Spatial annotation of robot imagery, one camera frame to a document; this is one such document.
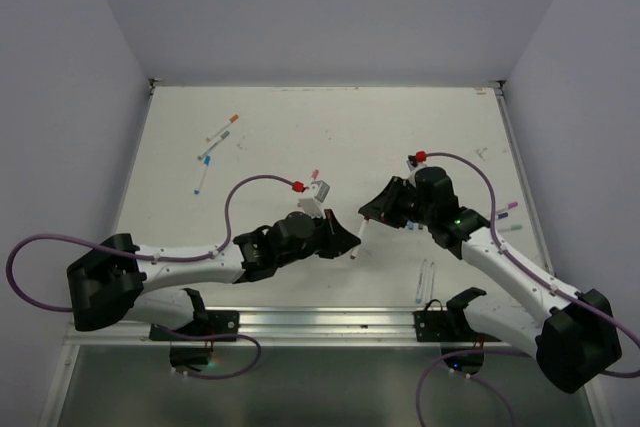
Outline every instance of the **wall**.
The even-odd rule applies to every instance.
[[[504,79],[552,0],[109,0],[146,72],[173,83]]]
[[[640,332],[639,0],[554,0],[507,102],[558,273],[609,296]],[[619,370],[640,367],[624,339]],[[617,425],[638,425],[640,383],[605,379]]]
[[[0,0],[0,11],[0,257],[36,232],[101,240],[139,133],[145,75],[106,0]],[[69,305],[65,266],[81,251],[27,250],[18,281]],[[68,320],[0,282],[0,424],[37,422]]]

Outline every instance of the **purple cable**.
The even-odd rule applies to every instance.
[[[220,247],[217,248],[217,252],[222,252],[229,245],[229,242],[231,242],[231,219],[230,219],[230,216],[229,216],[229,206],[231,204],[231,198],[236,193],[236,191],[240,187],[242,187],[244,184],[247,184],[247,183],[252,182],[254,180],[263,180],[263,179],[277,180],[277,181],[282,182],[284,184],[293,186],[293,182],[291,182],[290,180],[287,180],[287,179],[285,179],[283,177],[279,177],[277,175],[269,175],[269,174],[254,175],[252,177],[247,177],[246,179],[238,182],[231,189],[231,192],[229,192],[229,194],[227,195],[227,199],[225,200],[225,203],[224,203],[224,223],[225,223],[225,228],[227,230],[227,235],[226,235],[224,241],[222,242],[222,244],[220,244]],[[94,242],[89,242],[88,240],[79,239],[77,237],[72,237],[70,235],[61,235],[61,234],[37,234],[37,235],[32,235],[32,236],[27,237],[26,239],[23,239],[20,242],[18,242],[15,245],[15,247],[13,249],[11,249],[11,252],[9,252],[9,256],[7,257],[7,263],[6,263],[7,281],[9,282],[9,286],[11,287],[11,289],[22,300],[24,300],[28,304],[33,305],[34,307],[38,307],[39,309],[42,309],[42,310],[48,310],[50,312],[70,313],[70,312],[72,312],[72,309],[70,307],[57,307],[55,305],[44,304],[42,302],[39,302],[39,301],[35,300],[34,298],[32,298],[29,295],[27,295],[18,286],[18,284],[16,282],[16,279],[15,279],[15,277],[13,275],[13,263],[15,261],[16,256],[18,255],[18,252],[20,252],[20,250],[22,250],[22,248],[25,247],[27,244],[30,244],[31,242],[35,242],[36,240],[57,240],[59,242],[67,242],[69,244],[81,245],[82,247],[87,247],[89,249],[97,250],[99,252],[104,252],[105,254],[116,255],[118,257],[124,257],[125,259],[142,260],[142,261],[146,261],[146,262],[163,261],[163,262],[175,262],[175,263],[188,263],[188,262],[199,262],[201,260],[212,259],[212,258],[215,257],[215,254],[207,252],[206,254],[196,255],[196,256],[192,256],[192,257],[169,257],[169,256],[167,256],[167,257],[159,257],[159,258],[156,259],[156,258],[154,258],[153,255],[140,255],[140,254],[133,254],[131,252],[123,252],[123,251],[118,250],[118,249],[113,249],[111,247],[106,247],[104,245],[96,244]]]
[[[168,329],[167,327],[160,326],[160,325],[157,326],[157,327],[160,330],[163,330],[163,331],[167,332],[168,334],[171,334],[174,337],[178,337],[179,339],[183,339],[183,340],[193,340],[193,341],[196,341],[196,342],[197,341],[214,342],[216,340],[243,339],[243,340],[248,340],[249,342],[253,343],[256,346],[256,355],[253,357],[253,360],[251,362],[249,362],[246,366],[241,368],[240,370],[236,370],[235,372],[231,372],[230,374],[205,375],[205,374],[201,374],[199,372],[189,372],[189,371],[186,371],[186,370],[183,371],[183,372],[186,372],[189,377],[194,377],[196,379],[202,379],[202,380],[226,380],[226,379],[233,379],[234,377],[239,377],[242,374],[246,374],[251,369],[253,369],[253,367],[260,360],[260,356],[262,355],[262,346],[260,345],[260,343],[256,339],[254,339],[253,337],[250,337],[248,335],[244,335],[244,334],[214,334],[214,335],[204,335],[204,336],[200,337],[200,336],[179,334],[178,332],[174,332],[173,330]]]
[[[438,357],[426,369],[424,369],[424,371],[420,375],[420,379],[418,380],[418,386],[416,387],[416,398],[415,398],[416,413],[418,414],[418,420],[420,421],[421,427],[427,426],[426,422],[424,421],[424,417],[422,415],[422,407],[420,406],[420,397],[422,396],[422,386],[424,385],[424,381],[427,378],[427,375],[429,375],[429,372],[431,372],[438,364],[440,364],[440,362],[450,359],[451,357],[460,357],[461,355],[473,355],[473,354],[508,355],[511,357],[523,356],[521,352],[500,351],[500,350],[491,350],[491,349],[469,349],[469,350],[461,350],[458,352],[451,352],[449,354],[444,354]],[[455,371],[455,372],[457,374],[466,376],[464,372],[459,372],[459,371]],[[509,401],[507,400],[507,398],[504,396],[502,392],[500,392],[498,389],[496,389],[493,385],[491,385],[486,380],[481,379],[479,377],[471,376],[469,380],[473,380],[474,382],[484,385],[487,389],[493,391],[493,393],[495,393],[500,398],[502,403],[505,405],[505,407],[509,411],[509,419],[511,421],[511,425],[512,426],[517,425],[516,414],[513,411],[513,407],[511,406],[511,404],[509,403]]]
[[[495,194],[495,191],[493,189],[493,185],[491,184],[491,181],[486,176],[486,174],[482,170],[480,170],[472,162],[468,161],[464,157],[460,157],[460,156],[455,155],[455,154],[449,154],[447,152],[434,152],[432,154],[427,154],[427,158],[429,158],[429,157],[448,157],[450,159],[457,160],[457,161],[462,162],[463,164],[471,167],[473,170],[476,171],[476,173],[480,177],[482,177],[482,180],[484,180],[484,183],[487,185],[487,189],[489,189],[489,197],[491,198],[490,230],[491,230],[491,237],[493,238],[493,241],[495,242],[495,244],[497,246],[499,246],[500,251],[503,253],[503,255],[507,259],[509,259],[511,261],[511,263],[513,265],[515,265],[518,269],[520,269],[527,276],[529,276],[531,279],[536,281],[538,284],[540,284],[544,288],[546,288],[548,290],[551,290],[551,284],[549,284],[547,281],[542,279],[540,276],[536,275],[534,272],[529,270],[527,268],[527,266],[524,265],[522,262],[520,262],[511,252],[509,252],[509,250],[507,250],[507,249],[502,247],[502,242],[500,241],[500,239],[498,237],[498,232],[496,231],[496,225],[495,225],[495,220],[496,220],[496,194]],[[638,348],[640,348],[640,337],[638,337],[638,335],[636,335],[634,332],[632,332],[631,329],[629,329],[626,326],[624,326],[623,324],[621,324],[620,321],[618,321],[617,319],[614,319],[610,315],[607,315],[604,312],[596,309],[595,307],[592,307],[591,305],[586,304],[585,302],[581,301],[580,299],[576,299],[575,297],[572,297],[572,296],[570,296],[568,294],[565,294],[564,292],[562,292],[560,290],[558,290],[556,292],[556,295],[558,295],[558,297],[561,297],[564,300],[567,300],[567,301],[569,301],[569,302],[571,302],[573,304],[576,304],[576,305],[582,307],[583,309],[591,312],[593,315],[596,315],[596,316],[600,317],[604,321],[608,322],[609,324],[613,325],[617,329],[621,330],[622,332],[624,332],[624,334],[627,337],[629,337],[633,341],[634,344],[636,344],[636,346]],[[637,377],[640,377],[640,369],[638,369],[636,371],[633,371],[633,372],[613,372],[613,371],[610,371],[610,370],[605,370],[603,372],[603,375],[608,375],[609,377],[618,377],[618,378],[621,378],[621,379],[635,379]]]

